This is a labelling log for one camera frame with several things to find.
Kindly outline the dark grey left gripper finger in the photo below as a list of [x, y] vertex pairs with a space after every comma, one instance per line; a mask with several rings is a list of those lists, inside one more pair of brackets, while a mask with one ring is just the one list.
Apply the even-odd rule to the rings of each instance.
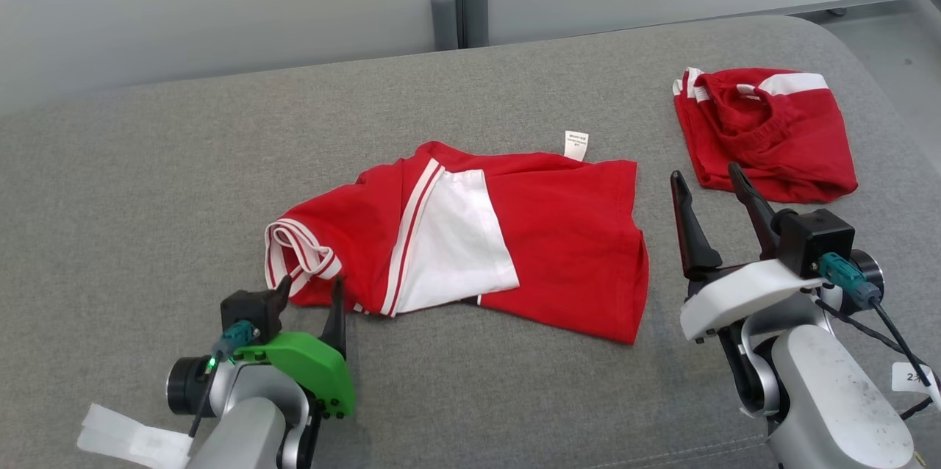
[[291, 295], [291, 286], [292, 277], [290, 274], [285, 274], [276, 287], [268, 291], [268, 297], [266, 297], [266, 309], [268, 309], [266, 320], [268, 321], [269, 327], [280, 327], [282, 325], [280, 315], [287, 307], [288, 299]]
[[344, 281], [336, 278], [332, 285], [332, 302], [329, 305], [329, 314], [323, 326], [319, 340], [328, 345], [340, 355], [346, 357], [346, 298], [344, 298]]

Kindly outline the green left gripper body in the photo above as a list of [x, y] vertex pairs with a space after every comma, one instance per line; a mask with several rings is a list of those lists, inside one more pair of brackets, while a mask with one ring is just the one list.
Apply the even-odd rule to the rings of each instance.
[[268, 344], [242, 346], [235, 357], [253, 364], [269, 364], [325, 402], [332, 415], [349, 418], [357, 397], [346, 359], [312, 334], [282, 332]]

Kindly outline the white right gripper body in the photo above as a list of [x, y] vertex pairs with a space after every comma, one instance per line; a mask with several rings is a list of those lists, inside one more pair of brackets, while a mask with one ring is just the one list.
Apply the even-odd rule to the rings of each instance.
[[824, 279], [803, 279], [779, 260], [750, 262], [707, 284], [680, 308], [680, 327], [686, 340], [705, 337], [793, 296], [821, 286]]

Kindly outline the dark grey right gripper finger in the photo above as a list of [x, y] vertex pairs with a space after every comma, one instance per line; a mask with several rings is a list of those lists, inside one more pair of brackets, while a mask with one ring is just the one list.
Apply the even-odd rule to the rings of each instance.
[[729, 172], [733, 191], [738, 201], [746, 208], [760, 248], [762, 248], [759, 255], [760, 260], [776, 258], [779, 235], [772, 227], [773, 208], [770, 207], [738, 163], [729, 163], [727, 172]]
[[709, 244], [696, 218], [693, 196], [679, 170], [670, 174], [670, 190], [683, 275], [687, 279], [706, 279], [713, 271], [718, 271], [723, 259]]

